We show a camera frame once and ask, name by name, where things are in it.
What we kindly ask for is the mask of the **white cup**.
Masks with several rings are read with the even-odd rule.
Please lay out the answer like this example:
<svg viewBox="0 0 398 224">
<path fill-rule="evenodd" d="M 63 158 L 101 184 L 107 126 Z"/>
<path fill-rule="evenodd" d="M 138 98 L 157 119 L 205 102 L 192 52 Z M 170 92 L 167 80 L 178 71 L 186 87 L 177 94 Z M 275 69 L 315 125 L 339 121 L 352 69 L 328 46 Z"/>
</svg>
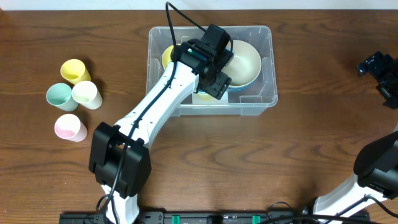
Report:
<svg viewBox="0 0 398 224">
<path fill-rule="evenodd" d="M 98 109 L 103 102 L 98 88 L 91 81 L 78 82 L 72 88 L 72 98 L 90 110 Z"/>
</svg>

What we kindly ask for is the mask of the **light blue cup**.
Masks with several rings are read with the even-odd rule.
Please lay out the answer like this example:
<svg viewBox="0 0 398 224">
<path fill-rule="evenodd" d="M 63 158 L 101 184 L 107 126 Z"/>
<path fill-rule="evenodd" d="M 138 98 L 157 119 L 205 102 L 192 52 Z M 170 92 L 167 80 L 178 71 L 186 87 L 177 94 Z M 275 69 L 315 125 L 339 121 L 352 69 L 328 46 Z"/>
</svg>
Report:
<svg viewBox="0 0 398 224">
<path fill-rule="evenodd" d="M 201 90 L 199 90 L 199 91 L 197 92 L 197 94 L 198 94 L 198 95 L 207 95 L 207 93 L 205 93 L 204 91 L 201 91 Z"/>
</svg>

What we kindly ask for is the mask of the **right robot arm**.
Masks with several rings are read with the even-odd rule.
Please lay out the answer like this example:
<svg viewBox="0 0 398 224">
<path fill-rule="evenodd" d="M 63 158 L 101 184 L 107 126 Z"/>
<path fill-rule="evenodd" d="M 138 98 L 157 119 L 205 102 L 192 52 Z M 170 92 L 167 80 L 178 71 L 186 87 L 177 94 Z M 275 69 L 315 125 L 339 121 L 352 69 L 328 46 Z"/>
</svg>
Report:
<svg viewBox="0 0 398 224">
<path fill-rule="evenodd" d="M 397 59 L 376 52 L 357 65 L 358 76 L 370 73 L 378 82 L 384 106 L 397 109 Z M 372 203 L 397 198 L 397 131 L 364 146 L 353 174 L 309 206 L 311 215 L 352 217 Z"/>
</svg>

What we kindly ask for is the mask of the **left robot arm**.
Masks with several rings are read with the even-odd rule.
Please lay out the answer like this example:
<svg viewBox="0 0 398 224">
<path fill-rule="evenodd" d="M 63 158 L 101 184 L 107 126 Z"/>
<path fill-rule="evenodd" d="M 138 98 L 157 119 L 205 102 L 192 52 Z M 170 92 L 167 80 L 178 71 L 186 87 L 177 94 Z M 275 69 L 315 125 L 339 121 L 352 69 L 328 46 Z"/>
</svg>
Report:
<svg viewBox="0 0 398 224">
<path fill-rule="evenodd" d="M 210 25 L 201 39 L 175 44 L 163 74 L 144 99 L 114 126 L 100 123 L 93 133 L 89 170 L 105 191 L 98 210 L 106 223 L 134 223 L 137 195 L 152 167 L 149 149 L 174 109 L 192 93 L 219 100 L 231 78 L 223 67 L 233 57 L 230 35 Z"/>
</svg>

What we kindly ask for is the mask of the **beige large bowl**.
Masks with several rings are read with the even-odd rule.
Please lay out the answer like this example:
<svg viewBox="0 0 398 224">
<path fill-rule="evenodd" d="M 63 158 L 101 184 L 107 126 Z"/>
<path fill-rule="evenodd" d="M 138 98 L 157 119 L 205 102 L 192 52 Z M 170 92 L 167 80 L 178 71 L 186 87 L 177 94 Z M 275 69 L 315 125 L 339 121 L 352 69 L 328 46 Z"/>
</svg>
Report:
<svg viewBox="0 0 398 224">
<path fill-rule="evenodd" d="M 233 56 L 222 72 L 232 81 L 230 85 L 241 86 L 256 79 L 262 68 L 262 59 L 258 51 L 249 43 L 233 40 Z"/>
</svg>

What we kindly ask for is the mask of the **mint green cup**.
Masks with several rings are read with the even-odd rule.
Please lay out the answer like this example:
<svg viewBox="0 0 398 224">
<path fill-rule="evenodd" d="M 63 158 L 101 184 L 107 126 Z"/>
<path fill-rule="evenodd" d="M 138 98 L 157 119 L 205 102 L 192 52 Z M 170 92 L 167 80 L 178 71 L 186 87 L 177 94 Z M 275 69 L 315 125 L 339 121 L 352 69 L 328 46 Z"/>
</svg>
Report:
<svg viewBox="0 0 398 224">
<path fill-rule="evenodd" d="M 65 83 L 52 85 L 46 93 L 47 102 L 64 111 L 73 111 L 78 108 L 78 103 L 72 97 L 72 89 Z"/>
</svg>

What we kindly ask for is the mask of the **pink cup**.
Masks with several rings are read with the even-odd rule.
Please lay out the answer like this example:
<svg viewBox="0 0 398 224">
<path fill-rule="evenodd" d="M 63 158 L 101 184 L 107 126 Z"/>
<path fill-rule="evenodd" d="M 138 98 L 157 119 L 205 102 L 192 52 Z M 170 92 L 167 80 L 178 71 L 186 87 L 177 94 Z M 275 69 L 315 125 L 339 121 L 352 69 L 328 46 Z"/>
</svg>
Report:
<svg viewBox="0 0 398 224">
<path fill-rule="evenodd" d="M 55 134 L 68 141 L 80 142 L 87 137 L 86 126 L 74 114 L 65 114 L 56 120 L 54 125 Z"/>
</svg>

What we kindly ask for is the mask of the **yellow cup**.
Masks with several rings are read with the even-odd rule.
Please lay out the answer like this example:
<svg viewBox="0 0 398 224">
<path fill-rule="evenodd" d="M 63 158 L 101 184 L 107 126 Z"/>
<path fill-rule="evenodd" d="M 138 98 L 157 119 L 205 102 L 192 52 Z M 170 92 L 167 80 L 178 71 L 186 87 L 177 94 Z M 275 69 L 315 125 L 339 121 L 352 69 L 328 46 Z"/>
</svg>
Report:
<svg viewBox="0 0 398 224">
<path fill-rule="evenodd" d="M 67 60 L 60 68 L 61 76 L 76 85 L 82 81 L 91 81 L 91 76 L 85 64 L 78 59 Z"/>
<path fill-rule="evenodd" d="M 212 101 L 214 98 L 209 94 L 197 94 L 197 97 L 202 101 Z"/>
</svg>

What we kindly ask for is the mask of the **yellow small bowl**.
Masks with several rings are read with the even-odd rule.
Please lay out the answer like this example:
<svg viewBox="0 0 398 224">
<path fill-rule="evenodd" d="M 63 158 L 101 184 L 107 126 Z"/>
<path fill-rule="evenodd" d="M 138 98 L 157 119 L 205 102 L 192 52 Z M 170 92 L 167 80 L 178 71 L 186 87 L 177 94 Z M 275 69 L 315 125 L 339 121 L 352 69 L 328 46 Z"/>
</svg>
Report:
<svg viewBox="0 0 398 224">
<path fill-rule="evenodd" d="M 172 61 L 171 54 L 172 54 L 173 49 L 174 49 L 174 46 L 171 45 L 171 46 L 167 47 L 162 54 L 161 63 L 162 63 L 162 67 L 164 70 L 167 68 L 167 65 L 169 64 L 169 62 Z"/>
</svg>

